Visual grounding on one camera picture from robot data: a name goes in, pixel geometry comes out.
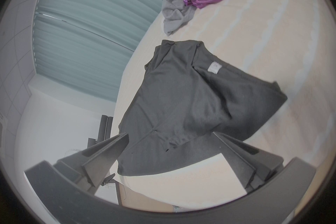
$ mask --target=mattress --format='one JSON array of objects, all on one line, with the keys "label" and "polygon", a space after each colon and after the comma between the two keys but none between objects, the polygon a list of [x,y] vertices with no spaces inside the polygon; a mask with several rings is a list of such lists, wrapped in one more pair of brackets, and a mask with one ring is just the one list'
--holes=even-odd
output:
[{"label": "mattress", "polygon": [[[111,135],[144,77],[144,65],[163,39],[199,40],[221,60],[266,81],[288,100],[245,142],[318,166],[336,144],[336,23],[327,0],[223,0],[197,9],[167,37],[160,13],[124,70]],[[111,168],[116,173],[117,163]],[[201,209],[245,195],[221,155],[172,172],[116,180],[153,199]]]}]

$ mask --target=gray cloth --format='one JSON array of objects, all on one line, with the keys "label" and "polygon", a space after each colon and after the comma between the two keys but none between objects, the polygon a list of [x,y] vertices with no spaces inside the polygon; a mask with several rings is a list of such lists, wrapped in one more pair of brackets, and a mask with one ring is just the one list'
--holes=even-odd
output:
[{"label": "gray cloth", "polygon": [[163,0],[163,30],[167,36],[194,17],[196,7],[186,6],[183,0]]},{"label": "gray cloth", "polygon": [[287,99],[276,82],[221,61],[201,41],[163,40],[145,69],[119,125],[129,134],[118,158],[123,176],[164,173],[220,154],[212,131],[245,140]]}]

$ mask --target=wall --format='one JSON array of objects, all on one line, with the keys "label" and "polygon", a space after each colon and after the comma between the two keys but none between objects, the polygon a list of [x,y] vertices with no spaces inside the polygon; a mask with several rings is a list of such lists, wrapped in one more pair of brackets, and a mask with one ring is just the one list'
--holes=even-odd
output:
[{"label": "wall", "polygon": [[[29,83],[32,95],[17,130],[14,160],[21,196],[43,221],[56,223],[30,188],[24,171],[42,160],[54,164],[65,154],[68,155],[71,149],[85,149],[88,138],[96,138],[98,135],[102,113],[59,100],[68,100],[72,95],[73,90],[67,91],[66,87],[60,90],[63,94],[58,94],[58,99],[53,97],[55,93],[46,90],[47,80],[36,75]],[[49,82],[51,86],[57,84],[51,80]],[[82,101],[85,96],[83,97],[82,100],[77,99],[78,105],[84,106]],[[113,110],[114,106],[110,109],[109,116],[113,116]],[[97,196],[118,203],[115,188],[101,187]]]},{"label": "wall", "polygon": [[5,159],[16,185],[14,144],[20,118],[31,96],[28,82],[35,75],[32,56],[32,21],[36,0],[11,0],[0,22],[0,111],[8,119]]}]

